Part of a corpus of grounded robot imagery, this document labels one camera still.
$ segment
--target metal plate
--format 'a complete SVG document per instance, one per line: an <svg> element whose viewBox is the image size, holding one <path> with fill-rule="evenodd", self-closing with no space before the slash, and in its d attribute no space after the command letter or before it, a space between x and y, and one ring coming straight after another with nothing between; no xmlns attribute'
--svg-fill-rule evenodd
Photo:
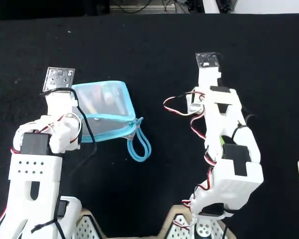
<svg viewBox="0 0 299 239"><path fill-rule="evenodd" d="M83 216L72 239L101 239L89 216Z"/></svg>
<svg viewBox="0 0 299 239"><path fill-rule="evenodd" d="M70 88L73 83L74 72L75 69L73 68L48 67L43 92L60 87Z"/></svg>
<svg viewBox="0 0 299 239"><path fill-rule="evenodd" d="M216 52L196 53L196 60L199 68L219 67Z"/></svg>

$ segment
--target wall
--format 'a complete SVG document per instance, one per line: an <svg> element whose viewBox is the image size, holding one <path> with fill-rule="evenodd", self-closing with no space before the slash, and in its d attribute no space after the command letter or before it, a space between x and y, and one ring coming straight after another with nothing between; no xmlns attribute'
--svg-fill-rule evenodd
<svg viewBox="0 0 299 239"><path fill-rule="evenodd" d="M238 0L234 13L299 13L299 0Z"/></svg>

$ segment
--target black cable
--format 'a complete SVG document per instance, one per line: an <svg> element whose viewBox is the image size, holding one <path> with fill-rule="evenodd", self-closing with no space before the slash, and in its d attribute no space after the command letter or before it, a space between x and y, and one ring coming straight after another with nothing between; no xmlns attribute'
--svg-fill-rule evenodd
<svg viewBox="0 0 299 239"><path fill-rule="evenodd" d="M182 6L185 6L184 3L179 2L179 1L177 1L177 0L175 0L175 3L177 3L177 4L180 6L180 8L183 10L183 12L186 13L186 11L185 11L185 10L183 9L183 7L182 7Z"/></svg>
<svg viewBox="0 0 299 239"><path fill-rule="evenodd" d="M97 144L96 144L96 141L94 139L94 135L93 135L93 132L90 128L90 125L89 125L89 122L88 122L88 119L86 118L86 115L84 114L84 112L82 111L82 109L80 108L80 105L79 105L79 99L78 99L78 96L75 92L74 89L72 88L55 88L55 89L52 89L52 90L49 90L49 91L45 91L43 93L41 93L42 96L47 96L53 92L57 92L57 91L70 91L73 93L74 95L74 99L78 102L78 106L77 106L77 109L78 111L81 113L81 115L83 116L83 119L84 119L84 122L85 122L85 125L86 125L86 128L88 129L88 132L89 132L89 135L92 139L92 142L94 143L94 149L92 151L92 153L90 154L90 156L88 156L86 159L84 159L83 161L81 161L79 164L77 164L75 166L75 168L70 172L70 177L73 176L73 174L80 168L82 167L87 161L89 161L92 156L95 155L96 151L97 151Z"/></svg>
<svg viewBox="0 0 299 239"><path fill-rule="evenodd" d="M249 118L252 117L252 116L255 116L255 117L256 117L256 115L254 115L254 114L250 114L250 115L247 115L247 116L246 116L246 118L245 118L245 122L246 122L246 124L248 124L248 120L249 120Z"/></svg>
<svg viewBox="0 0 299 239"><path fill-rule="evenodd" d="M224 232L223 232L223 237L221 239L225 239L227 229L228 229L228 224L226 224L226 226L225 226L225 229L224 229Z"/></svg>
<svg viewBox="0 0 299 239"><path fill-rule="evenodd" d="M142 8L136 10L136 11L126 11L124 8L122 8L118 3L116 3L115 1L111 1L112 3L114 3L114 5L118 6L119 9L121 9L123 12L127 13L127 14L135 14L138 13L142 10L144 10L146 7L148 7L148 5L151 3L152 0L149 0L148 3L145 4L145 6L143 6Z"/></svg>
<svg viewBox="0 0 299 239"><path fill-rule="evenodd" d="M171 0L168 0L168 2L167 2L165 5L163 4L163 6L164 6L164 11L167 11L166 8L167 8L167 6L168 6L168 4L169 4L170 2L171 2Z"/></svg>

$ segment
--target red white black wire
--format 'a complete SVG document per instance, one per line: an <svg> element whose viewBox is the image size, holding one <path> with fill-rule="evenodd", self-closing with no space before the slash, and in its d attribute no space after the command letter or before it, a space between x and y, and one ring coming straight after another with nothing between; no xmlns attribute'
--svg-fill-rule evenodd
<svg viewBox="0 0 299 239"><path fill-rule="evenodd" d="M164 106L164 108L165 108L166 110L168 110L168 111L170 111L170 112L173 112L173 113L175 113L175 114L177 114L177 115L181 115L181 116L189 116L189 115L192 115L192 114L196 114L196 113L198 113L198 112L200 112L200 111L202 110L202 112L201 112L200 114L194 116L194 117L190 120L190 128L191 128L192 131L194 131L195 134L198 135L198 137L200 137L201 139L205 140L205 139L206 139L206 136L205 136L204 134L202 134L199 130L197 130L197 129L193 126L193 122L194 122L195 120L198 120L198 119L202 118L202 117L205 115L205 106L204 106L203 103L202 103L202 108L198 109L197 111L194 111L194 112L191 112L191 113L187 113L187 114L182 113L182 112L180 112L180 111L178 111L178 110L175 110L175 109L173 109L173 108L167 107L167 106L165 105L165 104L166 104L169 100L171 100L171 99L175 99L175 98L182 97L182 96L184 96L184 95L189 95L189 94L200 94L199 97L202 98L201 100L203 100L204 97L205 97L205 94L202 93L202 92L196 92L196 91L186 92L186 93L184 93L184 94L182 94L182 95L180 95L180 96L173 96L173 97L169 97L169 98L167 98L167 99L163 102L163 106ZM206 152L205 152L205 154L204 154L204 159L205 159L205 161L210 165L210 167L209 167L209 169L208 169L208 171L207 171L207 187L205 187L202 183L201 183L201 184L198 184L198 185L195 187L195 189L194 189L194 193L193 193L193 198L194 198L194 199L195 199L195 197L196 197L196 196L195 196L195 192L196 192L196 190L197 190L198 188L200 188L200 189L202 189L202 190L204 190L204 191L207 191L207 190L209 190L210 187L211 187L211 182L210 182L210 181L211 181L211 173L212 173L212 169L213 169L213 167L216 165L216 162L213 161L213 160L208 156L207 151L208 151L208 148L206 149ZM189 210L191 210L191 200L182 200L181 202L182 202L182 204L183 204L185 207L187 207L187 208L189 208ZM184 228L184 229L186 229L186 230L189 231L189 227L191 227L192 225L194 225L195 222L193 222L192 225L185 226L185 225L181 225L179 222L173 220L173 224L176 225L176 226L178 226L178 227L180 227L180 228Z"/></svg>

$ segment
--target perforated metal bracket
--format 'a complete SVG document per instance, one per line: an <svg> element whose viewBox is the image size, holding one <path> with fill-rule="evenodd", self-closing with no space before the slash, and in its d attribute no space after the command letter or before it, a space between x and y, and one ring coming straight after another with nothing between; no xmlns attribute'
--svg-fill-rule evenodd
<svg viewBox="0 0 299 239"><path fill-rule="evenodd" d="M219 67L216 52L196 53L196 60L199 68Z"/></svg>
<svg viewBox="0 0 299 239"><path fill-rule="evenodd" d="M48 67L43 92L55 88L70 88L74 78L74 68Z"/></svg>
<svg viewBox="0 0 299 239"><path fill-rule="evenodd" d="M83 216L72 239L102 239L99 236L97 229L95 228L91 218L89 216Z"/></svg>
<svg viewBox="0 0 299 239"><path fill-rule="evenodd" d="M189 225L182 214L175 215L174 219L183 226ZM198 219L195 226L188 229L189 231L171 224L164 239L222 239L224 233L217 221L203 218Z"/></svg>

